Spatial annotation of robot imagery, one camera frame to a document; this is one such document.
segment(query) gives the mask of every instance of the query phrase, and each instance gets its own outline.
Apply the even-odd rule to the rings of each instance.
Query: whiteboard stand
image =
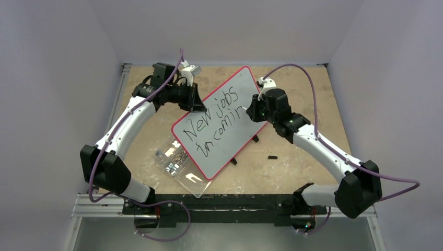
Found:
[[[252,137],[252,140],[255,142],[255,143],[257,143],[258,141],[259,141],[259,137],[257,136],[257,135],[254,135],[254,137]],[[237,165],[237,160],[235,159],[235,157],[234,158],[232,158],[231,159],[231,161],[230,161],[233,165]]]

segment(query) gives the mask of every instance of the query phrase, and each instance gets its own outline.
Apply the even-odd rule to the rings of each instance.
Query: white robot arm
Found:
[[[143,125],[166,102],[177,103],[181,109],[190,112],[206,111],[199,97],[197,84],[193,82],[193,77],[201,72],[200,67],[189,65],[187,61],[183,61],[181,64],[184,69],[177,74],[175,82],[171,80],[152,101],[139,105],[158,89],[174,70],[173,65],[155,64],[153,75],[146,77],[135,87],[125,111],[109,132],[94,146],[85,145],[82,148],[80,159],[86,182],[89,182],[99,152],[106,147],[94,175],[94,185],[138,202],[147,202],[148,197],[154,194],[153,188],[140,183],[131,176],[131,172],[124,165],[123,160]],[[112,140],[109,140],[111,132],[115,129]]]
[[[378,173],[378,166],[374,162],[363,163],[316,132],[315,126],[307,118],[291,111],[286,93],[277,88],[272,79],[261,78],[258,84],[262,90],[252,97],[251,106],[246,110],[251,120],[271,123],[278,135],[312,155],[339,183],[334,186],[308,183],[298,189],[294,196],[301,209],[308,206],[337,207],[346,216],[356,218],[382,197],[379,177],[348,164],[360,163],[362,168]],[[337,157],[324,143],[346,156],[346,160]]]

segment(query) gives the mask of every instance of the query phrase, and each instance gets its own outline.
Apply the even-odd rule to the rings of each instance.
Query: black mounting bracket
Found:
[[[297,208],[294,195],[156,195],[157,201],[175,200],[189,209],[193,223],[272,223],[274,226],[292,226],[293,208]],[[303,214],[310,215],[312,208]],[[183,207],[175,203],[159,206],[159,227],[175,227],[188,222]],[[316,207],[317,214],[326,214],[326,208]],[[155,214],[155,208],[141,208],[130,202],[123,214]]]

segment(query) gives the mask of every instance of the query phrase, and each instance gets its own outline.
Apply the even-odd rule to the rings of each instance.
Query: workbench surface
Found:
[[[250,67],[255,79],[273,67]],[[195,78],[199,93],[206,97],[240,69],[202,67]],[[349,145],[343,129],[334,93],[325,67],[307,67],[314,82],[319,115],[319,131],[346,152]],[[122,98],[119,115],[124,111],[131,92],[152,67],[132,66]],[[312,91],[306,75],[297,68],[286,67],[271,75],[277,87],[285,90],[293,112],[301,113],[314,123]],[[156,193],[189,193],[181,184],[162,171],[154,162],[154,151],[172,135],[171,126],[185,111],[176,104],[166,104],[141,129],[125,158],[125,164],[137,180],[154,187]],[[293,193],[307,182],[335,184],[329,172],[302,149],[278,136],[267,124],[258,134],[259,142],[250,142],[236,156],[238,164],[229,163],[214,178],[205,193]],[[278,159],[267,159],[276,155]]]

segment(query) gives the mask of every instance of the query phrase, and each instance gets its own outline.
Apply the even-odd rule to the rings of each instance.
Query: white bracket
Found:
[[[260,100],[262,98],[262,95],[265,94],[268,90],[277,88],[275,81],[273,81],[271,78],[268,77],[266,79],[263,79],[261,77],[259,78],[258,82],[260,86],[263,86],[262,90],[259,93],[258,100]]]

